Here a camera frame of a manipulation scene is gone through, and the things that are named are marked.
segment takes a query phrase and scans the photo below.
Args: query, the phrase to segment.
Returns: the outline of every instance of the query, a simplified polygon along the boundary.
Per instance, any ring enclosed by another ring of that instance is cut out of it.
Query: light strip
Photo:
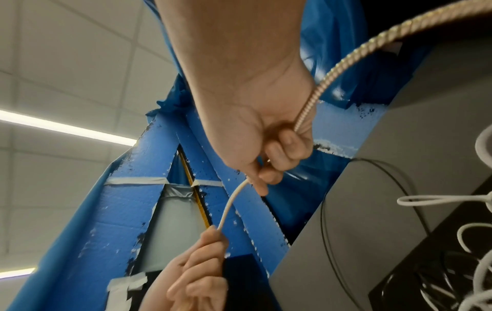
[[[34,272],[34,270],[36,270],[36,268],[0,272],[0,280],[1,279],[21,277],[24,275],[30,275],[31,273]]]
[[[108,142],[123,144],[125,146],[133,146],[137,142],[136,139],[131,139],[131,138],[116,136],[116,135],[107,134],[107,133],[103,133],[103,132],[83,129],[83,128],[74,127],[71,125],[63,124],[63,123],[52,122],[52,121],[34,118],[34,117],[30,117],[30,116],[26,116],[26,115],[22,115],[22,114],[18,114],[18,113],[8,112],[5,110],[0,110],[0,120],[5,121],[5,122],[9,122],[9,123],[39,128],[39,129],[45,129],[45,130],[50,130],[50,131],[55,131],[55,132],[60,132],[60,133],[65,133],[65,134],[71,134],[71,135],[76,135],[76,136],[81,136],[81,137],[87,137],[87,138],[92,138],[92,139],[97,139],[97,140],[102,140],[102,141],[108,141]]]

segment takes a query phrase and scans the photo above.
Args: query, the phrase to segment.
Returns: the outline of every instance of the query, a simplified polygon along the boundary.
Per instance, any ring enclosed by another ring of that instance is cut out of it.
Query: fluorescent light
[[[0,280],[1,279],[21,277],[24,275],[30,275],[31,273],[34,272],[34,270],[36,270],[36,268],[0,272]]]
[[[87,138],[92,138],[102,141],[124,144],[126,146],[133,146],[137,142],[136,139],[83,129],[63,123],[52,122],[48,120],[25,116],[18,113],[8,112],[5,110],[0,110],[0,120],[9,123],[14,123],[14,124],[26,125],[29,127],[34,127],[39,129],[45,129],[45,130],[50,130],[50,131],[55,131],[65,134],[72,134],[81,137],[87,137]]]

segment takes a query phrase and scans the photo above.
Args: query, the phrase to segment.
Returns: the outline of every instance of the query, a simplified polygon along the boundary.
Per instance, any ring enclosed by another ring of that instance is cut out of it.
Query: white ceiling
[[[175,76],[141,0],[0,1],[0,109],[138,138]],[[125,150],[0,123],[0,271],[36,265]],[[0,282],[0,311],[21,284]]]

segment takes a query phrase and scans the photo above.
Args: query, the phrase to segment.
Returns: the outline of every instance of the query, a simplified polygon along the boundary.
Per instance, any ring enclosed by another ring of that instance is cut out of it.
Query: hand
[[[209,227],[159,274],[139,310],[222,311],[228,289],[227,281],[221,277],[222,263],[228,246],[225,236],[214,226]]]
[[[260,196],[268,194],[267,184],[279,183],[284,171],[313,151],[315,107],[298,133],[293,126],[314,86],[297,50],[293,57],[241,83],[234,98],[227,92],[193,90],[212,147],[227,166],[248,176]]]
[[[167,291],[167,298],[174,301],[171,310],[222,311],[228,290],[222,264],[229,243],[211,226],[197,244],[177,260],[182,274]]]

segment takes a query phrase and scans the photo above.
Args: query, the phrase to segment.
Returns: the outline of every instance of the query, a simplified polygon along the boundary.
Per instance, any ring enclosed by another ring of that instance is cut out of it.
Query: coiled white cable
[[[492,125],[487,127],[480,133],[476,142],[475,150],[478,157],[490,168],[492,168],[492,155],[488,152],[487,142],[492,139]],[[488,210],[492,213],[492,191],[487,195],[416,195],[416,196],[406,196],[401,197],[397,200],[397,203],[401,206],[431,206],[438,204],[454,203],[454,202],[466,202],[466,201],[477,201],[484,202]],[[467,253],[471,253],[471,250],[466,246],[463,241],[463,232],[472,227],[488,227],[492,228],[490,223],[468,223],[461,226],[457,231],[457,239],[460,246]],[[479,307],[483,311],[492,311],[486,302],[492,299],[492,289],[484,291],[483,282],[488,271],[492,272],[492,250],[490,250],[479,262],[475,273],[473,275],[473,294],[466,299],[464,299],[458,311],[469,311],[473,307]],[[437,307],[424,296],[425,302],[431,307],[432,310],[436,310]]]

